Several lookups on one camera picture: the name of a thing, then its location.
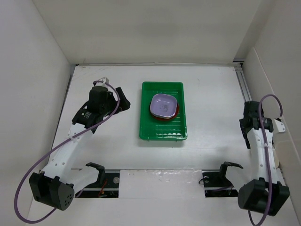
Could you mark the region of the purple square panda plate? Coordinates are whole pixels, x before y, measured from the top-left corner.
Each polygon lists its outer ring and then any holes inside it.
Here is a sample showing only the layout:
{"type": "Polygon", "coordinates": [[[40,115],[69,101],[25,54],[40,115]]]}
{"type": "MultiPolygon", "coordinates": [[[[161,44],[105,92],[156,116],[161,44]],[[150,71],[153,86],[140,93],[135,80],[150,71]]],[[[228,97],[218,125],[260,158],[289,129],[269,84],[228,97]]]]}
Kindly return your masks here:
{"type": "Polygon", "coordinates": [[[178,102],[174,96],[167,94],[155,94],[150,103],[150,112],[156,116],[169,118],[176,111],[178,102]]]}

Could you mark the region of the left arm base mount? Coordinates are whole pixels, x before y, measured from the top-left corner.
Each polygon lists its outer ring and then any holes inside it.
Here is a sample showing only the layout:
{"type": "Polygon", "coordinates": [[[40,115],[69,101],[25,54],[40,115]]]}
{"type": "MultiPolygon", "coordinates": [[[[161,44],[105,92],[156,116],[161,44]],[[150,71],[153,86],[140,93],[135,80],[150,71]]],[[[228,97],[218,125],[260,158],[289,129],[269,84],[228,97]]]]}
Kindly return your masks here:
{"type": "Polygon", "coordinates": [[[105,170],[104,179],[86,186],[76,194],[76,198],[118,198],[120,170],[105,170]]]}

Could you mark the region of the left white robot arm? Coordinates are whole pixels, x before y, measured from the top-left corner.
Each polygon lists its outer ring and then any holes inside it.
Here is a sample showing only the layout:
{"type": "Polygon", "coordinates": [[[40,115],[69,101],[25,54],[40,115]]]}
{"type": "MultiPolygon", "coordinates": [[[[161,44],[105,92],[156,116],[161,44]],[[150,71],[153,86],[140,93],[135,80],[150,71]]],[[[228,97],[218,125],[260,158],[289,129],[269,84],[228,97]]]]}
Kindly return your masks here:
{"type": "Polygon", "coordinates": [[[104,166],[89,162],[77,173],[72,173],[71,168],[83,152],[85,143],[96,132],[96,124],[106,116],[130,108],[122,88],[117,87],[116,92],[119,100],[106,86],[92,87],[88,101],[72,119],[68,134],[70,141],[58,148],[40,173],[31,174],[29,184],[35,201],[64,211],[83,188],[91,184],[98,187],[104,183],[104,166]]]}

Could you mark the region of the red round plate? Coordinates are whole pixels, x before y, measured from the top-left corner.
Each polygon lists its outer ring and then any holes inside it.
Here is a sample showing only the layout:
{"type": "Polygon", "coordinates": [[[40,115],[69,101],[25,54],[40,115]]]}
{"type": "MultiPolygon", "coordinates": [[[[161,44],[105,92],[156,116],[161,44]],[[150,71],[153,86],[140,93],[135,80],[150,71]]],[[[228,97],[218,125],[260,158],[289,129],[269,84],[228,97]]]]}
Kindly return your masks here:
{"type": "Polygon", "coordinates": [[[175,114],[174,114],[174,116],[172,116],[171,118],[162,118],[162,117],[155,116],[155,115],[153,115],[152,113],[150,113],[150,114],[151,114],[151,116],[152,116],[153,118],[155,118],[156,120],[159,120],[159,121],[171,121],[171,120],[173,120],[174,118],[177,117],[178,112],[179,112],[179,105],[177,105],[175,114]]]}

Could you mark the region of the pink square panda plate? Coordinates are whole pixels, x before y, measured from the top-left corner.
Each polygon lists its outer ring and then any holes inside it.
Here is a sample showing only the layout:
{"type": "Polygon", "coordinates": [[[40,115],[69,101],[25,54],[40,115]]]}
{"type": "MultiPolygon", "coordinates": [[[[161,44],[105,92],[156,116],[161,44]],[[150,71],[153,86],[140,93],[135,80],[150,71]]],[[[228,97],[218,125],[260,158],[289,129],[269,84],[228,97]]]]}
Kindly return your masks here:
{"type": "Polygon", "coordinates": [[[178,112],[179,112],[179,110],[176,109],[174,115],[173,115],[172,117],[169,117],[169,118],[159,117],[159,116],[156,116],[156,115],[154,115],[154,114],[152,114],[152,113],[150,113],[150,114],[151,114],[152,117],[154,117],[154,118],[157,119],[157,120],[161,120],[161,121],[169,121],[169,120],[172,120],[173,118],[175,118],[175,117],[178,115],[178,112]]]}

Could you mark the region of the cream square panda plate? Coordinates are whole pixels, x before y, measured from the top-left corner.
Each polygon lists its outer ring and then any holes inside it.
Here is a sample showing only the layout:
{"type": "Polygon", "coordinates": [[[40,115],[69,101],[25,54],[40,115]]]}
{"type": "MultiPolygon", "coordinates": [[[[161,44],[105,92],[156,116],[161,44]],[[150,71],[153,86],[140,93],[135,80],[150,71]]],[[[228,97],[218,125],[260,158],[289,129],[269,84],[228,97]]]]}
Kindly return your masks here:
{"type": "Polygon", "coordinates": [[[281,168],[279,150],[275,146],[273,146],[273,156],[276,168],[281,168]]]}

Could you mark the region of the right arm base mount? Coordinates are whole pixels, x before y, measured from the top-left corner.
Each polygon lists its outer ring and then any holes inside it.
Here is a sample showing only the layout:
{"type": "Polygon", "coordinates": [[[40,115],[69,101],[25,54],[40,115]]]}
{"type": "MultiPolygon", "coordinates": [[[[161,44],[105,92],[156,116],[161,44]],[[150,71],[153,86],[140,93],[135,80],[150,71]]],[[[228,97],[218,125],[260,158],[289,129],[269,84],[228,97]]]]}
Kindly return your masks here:
{"type": "Polygon", "coordinates": [[[203,170],[198,182],[204,187],[206,198],[238,197],[233,184],[220,176],[219,170],[203,170]]]}

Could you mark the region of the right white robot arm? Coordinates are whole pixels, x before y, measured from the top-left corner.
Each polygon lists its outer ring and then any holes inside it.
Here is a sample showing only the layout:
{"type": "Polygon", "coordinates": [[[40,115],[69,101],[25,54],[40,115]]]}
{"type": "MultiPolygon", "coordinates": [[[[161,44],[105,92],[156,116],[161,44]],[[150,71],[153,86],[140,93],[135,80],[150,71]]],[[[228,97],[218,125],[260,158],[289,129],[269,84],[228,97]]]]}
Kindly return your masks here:
{"type": "Polygon", "coordinates": [[[244,171],[240,164],[226,161],[217,179],[224,186],[234,186],[241,209],[275,216],[290,195],[289,188],[278,178],[273,154],[273,136],[284,133],[285,126],[280,118],[265,118],[259,105],[256,101],[245,102],[239,121],[250,151],[251,170],[244,171]]]}

